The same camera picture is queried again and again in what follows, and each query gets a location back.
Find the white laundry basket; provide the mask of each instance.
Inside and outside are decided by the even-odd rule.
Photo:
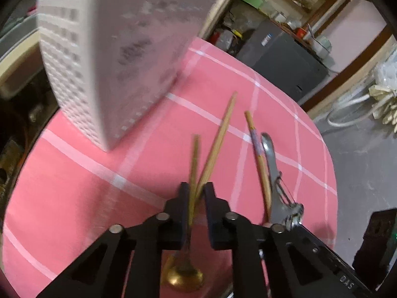
[[[58,103],[110,150],[171,87],[215,0],[38,0],[40,48]]]

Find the pink tablecloth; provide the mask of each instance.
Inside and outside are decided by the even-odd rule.
[[[237,103],[211,178],[218,197],[253,223],[261,221],[263,200],[244,117],[251,110],[257,130],[273,138],[286,186],[304,204],[303,224],[332,247],[335,175],[305,112],[252,69],[200,39],[191,44],[181,70],[173,90],[110,153],[84,138],[61,112],[48,124],[5,217],[5,274],[21,298],[35,297],[110,225],[136,225],[161,211],[187,181],[193,133],[202,136],[201,171],[233,91]],[[198,219],[194,227],[192,259],[207,281],[189,297],[208,296],[216,275],[226,277],[230,269],[229,253],[210,249],[204,222]],[[169,288],[161,294],[177,296]]]

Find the table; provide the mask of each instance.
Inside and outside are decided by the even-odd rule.
[[[336,181],[317,128],[266,79],[197,38],[173,89],[113,151],[97,148],[61,111],[43,131],[21,171],[3,228],[5,274],[20,297],[35,297],[112,224],[129,227],[160,212],[188,179],[193,133],[201,134],[202,170],[233,91],[237,102],[211,178],[217,196],[260,223],[263,200],[244,117],[250,110],[257,130],[273,139],[286,187],[305,207],[303,224],[332,248]],[[229,281],[231,257],[210,249],[202,214],[193,227],[192,252],[207,280],[189,297],[211,297]],[[161,297],[176,296],[185,295],[161,288]]]

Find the golden spoon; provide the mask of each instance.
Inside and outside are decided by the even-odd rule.
[[[204,282],[202,272],[195,268],[190,261],[190,240],[192,233],[193,214],[195,208],[195,195],[196,195],[196,178],[197,178],[197,165],[199,157],[199,135],[194,135],[193,138],[193,153],[190,166],[189,176],[189,210],[188,210],[188,227],[186,243],[181,251],[178,251],[174,257],[175,265],[166,272],[166,280],[168,284],[177,291],[191,293],[200,289]]]
[[[203,186],[209,181],[212,171],[215,166],[218,153],[222,146],[226,131],[229,127],[230,118],[236,102],[237,92],[232,94],[229,104],[225,110],[225,114],[215,139],[212,142],[211,150],[208,154],[203,171],[198,181],[197,179],[197,160],[199,156],[199,136],[194,136],[193,154],[190,167],[190,194],[189,194],[189,212],[188,212],[188,227],[186,244],[181,251],[178,251],[175,256],[170,256],[164,265],[161,276],[161,283],[165,280],[175,290],[190,293],[200,289],[204,283],[204,276],[202,272],[195,268],[190,261],[190,239],[191,227],[193,224],[195,206],[198,205],[202,193]]]

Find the wooden chopstick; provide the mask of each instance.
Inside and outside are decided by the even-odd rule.
[[[255,162],[257,164],[259,182],[261,183],[263,202],[265,205],[263,223],[266,223],[269,221],[271,214],[271,188],[269,182],[269,172],[267,171],[267,164],[265,163],[265,152],[261,142],[259,141],[251,113],[249,111],[245,111],[244,114],[245,119],[247,120],[248,129],[251,134],[251,140],[254,148]]]
[[[192,156],[190,163],[190,174],[189,174],[189,227],[193,224],[194,217],[194,209],[195,209],[195,200],[196,200],[196,190],[197,190],[197,166],[199,161],[199,152],[200,152],[200,135],[195,134],[193,136],[193,147],[192,147]]]
[[[230,122],[230,118],[232,117],[233,107],[234,104],[236,103],[236,96],[237,96],[237,92],[234,92],[229,100],[229,104],[226,108],[222,123],[219,126],[215,139],[212,142],[211,150],[208,154],[207,160],[205,162],[204,168],[200,176],[200,180],[198,181],[197,184],[195,205],[197,205],[198,202],[200,201],[203,186],[211,178],[211,174],[215,167],[215,162],[218,157],[219,150],[222,146],[222,142],[224,140],[226,131],[228,130],[229,127],[229,122]]]

